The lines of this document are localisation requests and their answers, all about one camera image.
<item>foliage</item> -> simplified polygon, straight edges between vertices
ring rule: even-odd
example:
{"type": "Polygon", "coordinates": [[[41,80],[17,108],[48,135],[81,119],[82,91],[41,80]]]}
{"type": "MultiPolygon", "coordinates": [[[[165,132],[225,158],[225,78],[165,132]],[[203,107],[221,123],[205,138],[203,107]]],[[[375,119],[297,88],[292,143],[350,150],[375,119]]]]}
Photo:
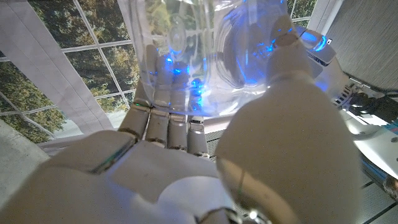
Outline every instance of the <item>foliage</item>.
{"type": "Polygon", "coordinates": [[[12,128],[20,132],[27,139],[31,140],[33,143],[42,143],[46,142],[50,139],[47,133],[40,130],[38,127],[33,124],[25,121],[19,115],[6,115],[0,116],[4,122],[10,125],[12,128]]]}
{"type": "MultiPolygon", "coordinates": [[[[0,80],[0,91],[20,111],[29,111],[53,105],[11,62],[0,63],[0,80]]],[[[14,111],[4,99],[0,100],[0,108],[2,112],[14,111]]],[[[62,124],[65,123],[65,117],[56,109],[40,111],[27,116],[52,133],[62,130],[62,124]]],[[[3,119],[8,125],[18,130],[32,142],[38,143],[49,140],[47,133],[23,120],[19,115],[0,116],[0,119],[3,119]]]]}
{"type": "Polygon", "coordinates": [[[80,0],[79,3],[99,43],[129,39],[117,0],[80,0]]]}
{"type": "Polygon", "coordinates": [[[62,112],[56,108],[27,114],[26,116],[41,125],[43,128],[49,130],[51,133],[62,131],[62,125],[66,123],[66,118],[63,116],[62,112]]]}
{"type": "Polygon", "coordinates": [[[132,102],[134,100],[134,96],[136,95],[136,92],[131,92],[131,93],[126,93],[124,96],[127,98],[127,101],[129,102],[129,105],[132,105],[132,102]]]}
{"type": "Polygon", "coordinates": [[[61,48],[94,44],[72,0],[29,2],[61,48]]]}
{"type": "Polygon", "coordinates": [[[139,67],[137,55],[132,44],[105,47],[103,52],[122,91],[137,88],[139,67]]]}
{"type": "Polygon", "coordinates": [[[297,0],[292,18],[301,18],[312,15],[317,0],[297,0]]]}
{"type": "Polygon", "coordinates": [[[112,113],[115,111],[124,110],[127,112],[127,106],[124,103],[122,96],[111,96],[107,98],[97,99],[98,104],[102,107],[105,113],[112,113]]]}
{"type": "Polygon", "coordinates": [[[0,91],[21,111],[53,103],[11,62],[0,63],[0,91]]]}
{"type": "Polygon", "coordinates": [[[65,55],[91,90],[93,96],[99,96],[95,90],[104,87],[109,90],[107,94],[118,92],[118,88],[97,49],[69,52],[65,55]]]}
{"type": "Polygon", "coordinates": [[[0,97],[0,113],[15,111],[12,106],[3,98],[0,97]]]}
{"type": "Polygon", "coordinates": [[[310,22],[309,20],[306,21],[298,21],[298,22],[293,22],[295,25],[299,25],[302,27],[307,27],[308,26],[308,22],[310,22]]]}

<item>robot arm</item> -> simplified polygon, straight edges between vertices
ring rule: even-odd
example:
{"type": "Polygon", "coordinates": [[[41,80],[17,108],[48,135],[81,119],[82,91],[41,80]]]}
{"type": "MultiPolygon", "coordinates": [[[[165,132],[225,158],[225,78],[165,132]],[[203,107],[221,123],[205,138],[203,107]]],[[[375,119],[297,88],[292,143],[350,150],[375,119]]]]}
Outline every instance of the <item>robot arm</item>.
{"type": "Polygon", "coordinates": [[[233,200],[258,223],[354,222],[359,164],[349,132],[313,84],[288,16],[271,36],[270,88],[236,113],[217,165],[202,118],[151,107],[139,86],[118,131],[94,133],[42,164],[0,223],[241,223],[233,200]]]}

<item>transparent bottle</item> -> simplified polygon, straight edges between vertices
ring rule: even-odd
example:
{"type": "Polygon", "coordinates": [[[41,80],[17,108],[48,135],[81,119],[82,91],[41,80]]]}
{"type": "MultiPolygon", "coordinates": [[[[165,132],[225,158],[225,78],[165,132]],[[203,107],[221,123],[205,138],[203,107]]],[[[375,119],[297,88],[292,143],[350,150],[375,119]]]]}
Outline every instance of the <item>transparent bottle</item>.
{"type": "Polygon", "coordinates": [[[285,0],[135,0],[134,47],[147,96],[173,113],[234,113],[267,89],[271,30],[285,0]]]}

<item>blue led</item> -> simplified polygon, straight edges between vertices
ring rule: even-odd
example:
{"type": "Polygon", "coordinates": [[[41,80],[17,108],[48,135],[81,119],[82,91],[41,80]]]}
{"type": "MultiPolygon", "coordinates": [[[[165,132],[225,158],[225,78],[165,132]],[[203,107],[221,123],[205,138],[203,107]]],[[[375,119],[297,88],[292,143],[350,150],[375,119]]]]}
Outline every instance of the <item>blue led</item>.
{"type": "Polygon", "coordinates": [[[181,70],[179,70],[179,69],[174,69],[174,70],[173,70],[173,73],[176,74],[176,75],[179,75],[179,74],[181,74],[181,70]]]}
{"type": "Polygon", "coordinates": [[[313,48],[314,51],[318,52],[318,51],[324,49],[326,46],[326,43],[327,43],[326,37],[322,36],[322,41],[316,47],[313,48]]]}
{"type": "Polygon", "coordinates": [[[194,79],[191,84],[193,88],[203,88],[203,84],[198,78],[194,79]]]}
{"type": "Polygon", "coordinates": [[[313,34],[309,33],[309,32],[304,32],[301,35],[301,38],[303,40],[309,40],[309,41],[317,41],[317,37],[315,37],[313,34]]]}
{"type": "Polygon", "coordinates": [[[202,97],[200,97],[197,102],[198,102],[200,107],[203,106],[203,98],[202,97]]]}
{"type": "Polygon", "coordinates": [[[266,49],[267,49],[268,52],[271,52],[273,50],[272,45],[270,45],[269,47],[266,46],[266,49]]]}

